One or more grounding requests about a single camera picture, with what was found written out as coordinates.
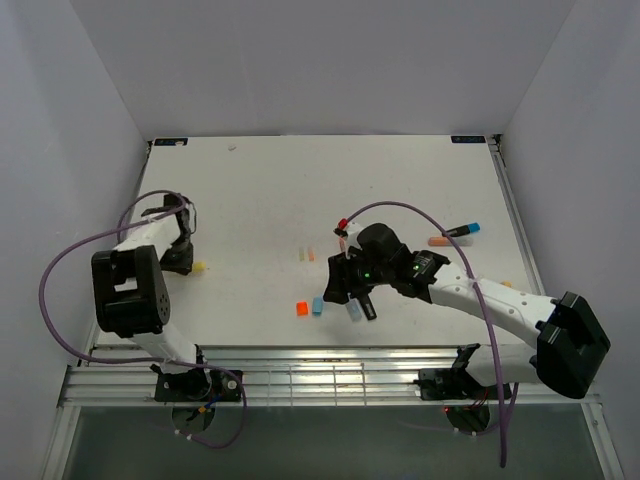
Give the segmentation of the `light blue highlighter marker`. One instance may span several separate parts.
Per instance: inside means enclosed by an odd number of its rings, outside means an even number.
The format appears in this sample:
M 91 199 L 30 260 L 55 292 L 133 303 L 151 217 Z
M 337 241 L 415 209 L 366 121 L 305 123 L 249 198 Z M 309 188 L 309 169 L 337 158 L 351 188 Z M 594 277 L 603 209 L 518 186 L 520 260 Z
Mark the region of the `light blue highlighter marker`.
M 358 305 L 358 302 L 355 299 L 351 299 L 346 304 L 346 310 L 347 310 L 349 318 L 351 319 L 352 322 L 358 322 L 358 321 L 361 320 L 362 313 L 360 311 L 360 307 Z

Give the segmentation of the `black marker orange cap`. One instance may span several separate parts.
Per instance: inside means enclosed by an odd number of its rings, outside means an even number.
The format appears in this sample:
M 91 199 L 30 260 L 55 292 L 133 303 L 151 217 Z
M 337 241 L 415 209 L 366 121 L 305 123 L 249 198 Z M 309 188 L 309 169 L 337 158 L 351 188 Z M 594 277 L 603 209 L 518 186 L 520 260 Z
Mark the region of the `black marker orange cap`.
M 377 313 L 376 310 L 374 308 L 374 306 L 372 308 L 362 308 L 364 315 L 366 317 L 366 319 L 368 321 L 372 321 L 375 320 L 377 318 Z

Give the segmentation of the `light blue marker cap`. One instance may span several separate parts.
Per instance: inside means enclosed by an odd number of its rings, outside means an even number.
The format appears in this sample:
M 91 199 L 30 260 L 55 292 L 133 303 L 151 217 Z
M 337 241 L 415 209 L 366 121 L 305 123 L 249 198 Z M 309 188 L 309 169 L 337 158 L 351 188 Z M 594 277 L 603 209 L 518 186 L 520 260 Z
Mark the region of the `light blue marker cap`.
M 312 315 L 313 316 L 321 316 L 324 310 L 324 301 L 323 298 L 318 296 L 315 297 L 312 301 Z

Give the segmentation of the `peach cap clear highlighter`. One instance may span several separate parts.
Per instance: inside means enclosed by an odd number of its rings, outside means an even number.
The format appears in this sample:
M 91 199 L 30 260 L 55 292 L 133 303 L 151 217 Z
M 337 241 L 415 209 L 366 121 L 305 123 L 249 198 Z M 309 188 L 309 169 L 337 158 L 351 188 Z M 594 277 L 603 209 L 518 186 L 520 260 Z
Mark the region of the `peach cap clear highlighter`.
M 449 239 L 444 236 L 436 236 L 430 237 L 427 241 L 427 244 L 431 247 L 453 247 L 457 244 L 460 247 L 469 247 L 474 243 L 474 239 L 470 236 L 464 237 L 454 237 L 453 239 Z

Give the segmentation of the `black marker blue cap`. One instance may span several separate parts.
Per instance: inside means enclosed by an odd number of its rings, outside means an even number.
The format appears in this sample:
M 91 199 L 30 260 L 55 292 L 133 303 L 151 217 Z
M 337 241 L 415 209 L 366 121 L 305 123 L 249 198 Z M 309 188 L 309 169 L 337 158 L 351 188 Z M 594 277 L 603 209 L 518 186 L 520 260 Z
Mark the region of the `black marker blue cap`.
M 480 225 L 477 222 L 473 222 L 473 223 L 448 229 L 445 231 L 444 236 L 448 236 L 452 238 L 465 237 L 465 236 L 479 232 L 480 229 L 481 229 Z

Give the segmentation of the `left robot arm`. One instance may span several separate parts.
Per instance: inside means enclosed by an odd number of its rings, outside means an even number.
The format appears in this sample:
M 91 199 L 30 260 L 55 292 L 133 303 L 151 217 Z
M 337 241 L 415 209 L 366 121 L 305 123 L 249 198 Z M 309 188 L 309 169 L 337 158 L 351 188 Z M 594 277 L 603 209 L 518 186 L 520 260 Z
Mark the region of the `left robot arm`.
M 100 329 L 130 340 L 159 362 L 161 374 L 178 375 L 178 388 L 190 399 L 205 397 L 212 387 L 202 350 L 170 323 L 171 300 L 166 272 L 193 272 L 194 247 L 185 196 L 161 190 L 160 206 L 144 210 L 140 225 L 117 224 L 117 245 L 95 253 L 91 272 Z

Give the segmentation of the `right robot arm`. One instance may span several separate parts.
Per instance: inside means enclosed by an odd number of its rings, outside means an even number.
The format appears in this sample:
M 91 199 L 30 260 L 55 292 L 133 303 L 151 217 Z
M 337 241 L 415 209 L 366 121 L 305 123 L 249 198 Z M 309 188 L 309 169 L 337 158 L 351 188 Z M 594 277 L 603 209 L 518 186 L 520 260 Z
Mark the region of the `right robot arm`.
M 582 296 L 566 292 L 556 299 L 472 279 L 443 255 L 410 250 L 382 223 L 361 227 L 343 220 L 334 232 L 344 247 L 328 260 L 325 301 L 355 300 L 374 320 L 369 295 L 386 285 L 404 297 L 489 320 L 519 338 L 497 349 L 460 346 L 450 367 L 420 370 L 423 399 L 497 399 L 500 388 L 510 398 L 518 383 L 541 383 L 570 399 L 588 393 L 611 342 Z

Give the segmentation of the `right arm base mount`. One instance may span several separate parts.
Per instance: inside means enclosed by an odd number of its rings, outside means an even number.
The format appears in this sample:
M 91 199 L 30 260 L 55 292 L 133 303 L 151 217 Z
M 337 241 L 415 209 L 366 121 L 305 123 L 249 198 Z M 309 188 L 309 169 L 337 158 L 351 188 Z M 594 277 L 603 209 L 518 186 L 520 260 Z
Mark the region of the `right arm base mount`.
M 495 385 L 482 386 L 466 371 L 421 369 L 413 381 L 422 400 L 496 400 Z

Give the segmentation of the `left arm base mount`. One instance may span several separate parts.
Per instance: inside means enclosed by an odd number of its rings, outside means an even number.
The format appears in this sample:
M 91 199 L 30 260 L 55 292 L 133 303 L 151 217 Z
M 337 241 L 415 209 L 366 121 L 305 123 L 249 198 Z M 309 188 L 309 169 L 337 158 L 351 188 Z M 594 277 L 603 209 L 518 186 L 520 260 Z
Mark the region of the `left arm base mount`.
M 239 402 L 243 372 L 191 369 L 170 374 L 159 372 L 153 399 L 162 403 Z

